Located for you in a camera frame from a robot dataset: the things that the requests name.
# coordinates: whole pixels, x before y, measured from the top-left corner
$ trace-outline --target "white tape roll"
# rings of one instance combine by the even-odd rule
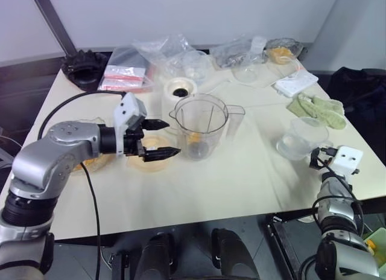
[[[182,98],[197,93],[197,85],[193,80],[183,77],[173,78],[166,82],[162,95],[162,120],[170,124],[169,132],[177,130],[176,121],[169,116],[177,102]]]

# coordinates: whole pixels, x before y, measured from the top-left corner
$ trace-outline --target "measuring jug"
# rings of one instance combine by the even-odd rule
[[[329,133],[319,120],[300,117],[291,121],[291,128],[277,142],[278,152],[292,161],[299,161],[313,149],[327,143]]]
[[[234,137],[245,110],[241,106],[225,105],[208,94],[193,94],[181,99],[169,115],[177,121],[182,154],[199,161],[212,154],[227,122],[227,138]]]

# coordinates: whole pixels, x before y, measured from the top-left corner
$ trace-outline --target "green cloth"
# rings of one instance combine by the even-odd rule
[[[346,126],[343,104],[337,100],[323,100],[300,93],[287,109],[298,117],[312,117],[334,129]]]

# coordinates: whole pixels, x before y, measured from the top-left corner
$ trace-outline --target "metal pole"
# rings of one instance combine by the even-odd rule
[[[54,34],[59,45],[66,53],[66,56],[75,56],[78,52],[72,43],[67,31],[65,30],[62,22],[60,21],[58,14],[56,13],[54,6],[50,0],[34,0],[40,12],[42,13],[44,20],[47,22],[50,30]]]

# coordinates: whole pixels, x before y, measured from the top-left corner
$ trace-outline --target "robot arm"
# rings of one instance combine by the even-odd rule
[[[328,170],[317,164],[319,149],[311,155],[310,167],[321,170],[322,180],[317,195],[321,199],[318,222],[322,241],[316,254],[315,270],[322,280],[380,279],[376,262],[359,234],[360,229],[352,207],[355,199],[349,192],[350,186],[347,183],[352,174],[359,172],[356,167],[362,158],[362,152],[346,146],[321,150],[332,157]],[[346,199],[328,198],[329,196]]]
[[[180,151],[142,146],[142,129],[158,130],[168,124],[146,120],[145,107],[133,94],[122,99],[114,117],[114,127],[58,123],[15,157],[14,178],[0,212],[0,279],[43,279],[53,259],[54,236],[49,233],[53,211],[71,171],[80,162],[101,153],[158,161]]]

